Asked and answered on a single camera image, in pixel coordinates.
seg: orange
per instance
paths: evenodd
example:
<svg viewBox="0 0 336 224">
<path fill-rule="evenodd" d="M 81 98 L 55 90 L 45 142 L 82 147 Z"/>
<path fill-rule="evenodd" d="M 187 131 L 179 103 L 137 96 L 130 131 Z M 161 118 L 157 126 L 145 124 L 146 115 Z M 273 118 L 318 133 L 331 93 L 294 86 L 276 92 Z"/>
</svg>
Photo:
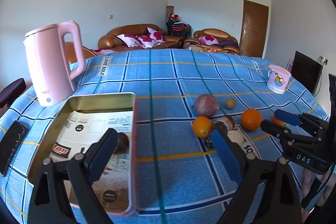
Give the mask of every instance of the orange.
<svg viewBox="0 0 336 224">
<path fill-rule="evenodd" d="M 211 131 L 212 123 L 204 116 L 197 117 L 193 122 L 193 132 L 197 137 L 205 138 Z"/>
<path fill-rule="evenodd" d="M 273 117 L 272 117 L 272 122 L 274 122 L 274 123 L 276 123 L 276 124 L 278 124 L 278 125 L 281 125 L 281 126 L 284 126 L 284 125 L 285 125 L 285 122 L 283 122 L 283 121 L 281 121 L 281 120 L 278 120 L 277 118 L 274 117 L 274 115 L 273 115 Z"/>
<path fill-rule="evenodd" d="M 261 120 L 262 118 L 259 111 L 251 108 L 243 112 L 241 125 L 249 131 L 254 131 L 260 127 Z"/>
</svg>

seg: blue plaid tablecloth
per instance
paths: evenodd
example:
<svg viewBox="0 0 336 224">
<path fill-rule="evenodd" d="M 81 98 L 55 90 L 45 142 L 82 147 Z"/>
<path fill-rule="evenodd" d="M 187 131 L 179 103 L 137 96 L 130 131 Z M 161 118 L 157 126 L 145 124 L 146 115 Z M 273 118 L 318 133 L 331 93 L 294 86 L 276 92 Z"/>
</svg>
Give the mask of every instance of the blue plaid tablecloth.
<svg viewBox="0 0 336 224">
<path fill-rule="evenodd" d="M 207 149 L 192 132 L 191 124 L 197 116 L 192 106 L 200 94 L 213 94 L 238 126 L 242 112 L 248 108 L 258 109 L 263 119 L 271 119 L 276 109 L 328 118 L 311 93 L 293 78 L 284 94 L 270 91 L 266 79 L 271 63 L 261 58 L 187 50 L 141 50 L 110 56 L 106 76 L 97 76 L 105 56 L 86 60 L 85 71 L 75 79 L 77 89 L 73 94 L 134 92 L 137 96 L 139 215 L 111 217 L 116 224 L 211 224 L 216 223 L 229 204 L 238 185 L 229 179 L 216 152 Z M 237 102 L 232 110 L 225 108 L 229 97 Z M 0 177 L 1 198 L 19 223 L 27 223 L 33 189 L 27 180 L 28 166 L 63 104 L 42 107 L 31 87 L 14 102 L 0 123 L 0 138 L 14 120 L 28 128 L 7 175 Z M 222 115 L 218 110 L 212 120 Z M 304 134 L 299 128 L 289 128 Z M 260 129 L 245 133 L 262 159 L 276 160 L 281 156 L 276 138 Z M 157 157 L 153 154 L 153 137 Z M 290 167 L 299 187 L 302 168 L 293 163 Z M 160 213 L 160 205 L 164 206 L 164 213 Z M 80 210 L 73 211 L 77 221 L 85 223 Z M 246 223 L 252 219 L 249 215 Z"/>
</svg>

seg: black round sticker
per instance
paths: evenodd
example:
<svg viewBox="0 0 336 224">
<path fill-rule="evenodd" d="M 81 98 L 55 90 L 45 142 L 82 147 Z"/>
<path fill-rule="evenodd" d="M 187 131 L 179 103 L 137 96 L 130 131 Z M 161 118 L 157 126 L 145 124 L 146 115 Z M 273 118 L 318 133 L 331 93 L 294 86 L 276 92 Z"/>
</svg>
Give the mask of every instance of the black round sticker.
<svg viewBox="0 0 336 224">
<path fill-rule="evenodd" d="M 117 194 L 115 193 L 115 191 L 107 190 L 104 193 L 103 198 L 107 203 L 112 203 L 117 200 Z"/>
<path fill-rule="evenodd" d="M 76 126 L 76 131 L 82 131 L 84 129 L 84 126 L 82 124 L 79 124 Z"/>
</svg>

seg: cartoon print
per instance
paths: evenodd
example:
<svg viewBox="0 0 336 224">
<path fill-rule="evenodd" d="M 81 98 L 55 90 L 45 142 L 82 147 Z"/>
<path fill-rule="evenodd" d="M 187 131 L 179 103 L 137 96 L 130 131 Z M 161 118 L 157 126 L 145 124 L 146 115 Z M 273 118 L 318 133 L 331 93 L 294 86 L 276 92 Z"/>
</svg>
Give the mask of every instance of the cartoon print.
<svg viewBox="0 0 336 224">
<path fill-rule="evenodd" d="M 275 73 L 275 75 L 276 77 L 274 78 L 274 84 L 276 86 L 282 86 L 285 83 L 284 79 L 279 77 L 277 73 Z"/>
</svg>

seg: pink electric kettle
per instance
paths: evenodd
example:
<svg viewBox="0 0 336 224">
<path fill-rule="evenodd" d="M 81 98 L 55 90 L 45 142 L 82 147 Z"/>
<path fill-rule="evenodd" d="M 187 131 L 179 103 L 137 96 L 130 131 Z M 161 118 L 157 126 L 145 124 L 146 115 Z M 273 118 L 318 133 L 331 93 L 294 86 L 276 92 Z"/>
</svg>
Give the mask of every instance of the pink electric kettle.
<svg viewBox="0 0 336 224">
<path fill-rule="evenodd" d="M 77 68 L 70 72 L 64 50 L 64 36 L 73 37 Z M 26 34 L 24 40 L 28 68 L 41 106 L 52 106 L 68 98 L 75 90 L 72 82 L 84 70 L 79 25 L 74 21 L 44 26 Z"/>
</svg>

